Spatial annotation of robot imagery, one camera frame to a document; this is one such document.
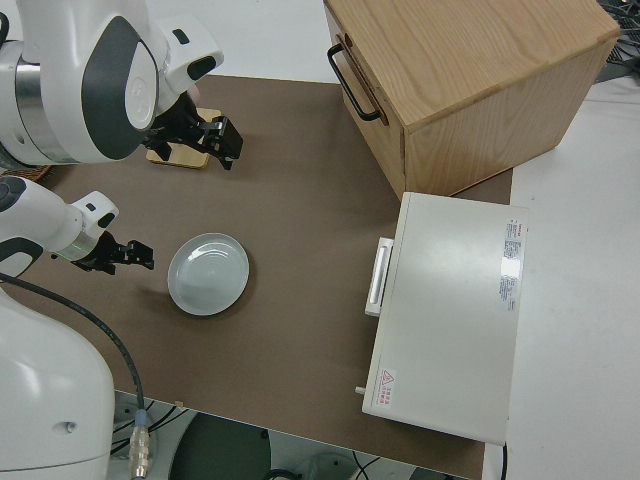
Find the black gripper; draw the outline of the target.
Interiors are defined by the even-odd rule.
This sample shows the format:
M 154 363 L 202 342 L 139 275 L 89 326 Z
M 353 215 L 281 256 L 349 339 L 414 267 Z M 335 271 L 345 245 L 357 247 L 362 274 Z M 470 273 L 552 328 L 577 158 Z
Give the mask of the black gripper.
M 240 158 L 243 138 L 225 115 L 203 121 L 193 99 L 184 92 L 153 121 L 149 139 L 144 140 L 146 158 L 153 162 L 168 162 L 172 154 L 169 143 L 198 143 L 202 153 L 214 156 L 224 170 L 230 170 Z
M 89 254 L 75 261 L 74 265 L 84 271 L 101 271 L 107 274 L 116 273 L 116 263 L 153 270 L 155 263 L 152 256 L 153 249 L 137 240 L 120 245 L 112 234 L 103 233 Z

